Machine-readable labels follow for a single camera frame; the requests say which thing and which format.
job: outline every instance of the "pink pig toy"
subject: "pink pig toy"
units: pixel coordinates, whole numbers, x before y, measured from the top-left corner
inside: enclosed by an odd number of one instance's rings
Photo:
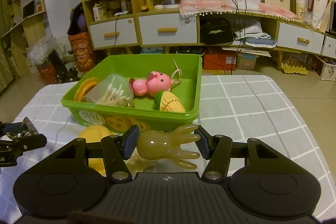
[[[143,96],[149,93],[154,97],[161,90],[170,91],[172,84],[174,84],[174,79],[170,78],[164,73],[152,71],[151,73],[147,74],[146,80],[134,80],[131,78],[129,82],[135,95]]]

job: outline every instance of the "white crate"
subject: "white crate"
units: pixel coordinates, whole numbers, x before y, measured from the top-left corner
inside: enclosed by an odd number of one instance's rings
[[[336,78],[336,62],[328,64],[320,57],[314,54],[308,54],[307,65],[315,72],[321,80],[335,81]]]

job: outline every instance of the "purple ball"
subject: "purple ball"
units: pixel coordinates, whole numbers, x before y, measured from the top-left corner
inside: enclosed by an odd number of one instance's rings
[[[87,30],[87,25],[86,25],[86,20],[85,20],[85,15],[81,14],[78,19],[77,19],[77,26],[82,30],[85,31]]]

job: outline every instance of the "ribbed black surface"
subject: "ribbed black surface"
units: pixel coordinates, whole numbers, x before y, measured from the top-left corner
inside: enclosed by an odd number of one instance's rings
[[[129,183],[114,185],[89,212],[136,220],[139,224],[316,224],[310,217],[273,221],[246,213],[224,188],[201,181],[196,173],[139,173]],[[17,224],[64,224],[29,216]]]

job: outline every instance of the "pink toy head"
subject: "pink toy head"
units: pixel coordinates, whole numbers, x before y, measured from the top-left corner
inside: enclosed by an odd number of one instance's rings
[[[168,75],[157,71],[147,74],[146,79],[147,91],[151,96],[155,96],[161,90],[170,91],[171,85],[174,83],[174,80]]]

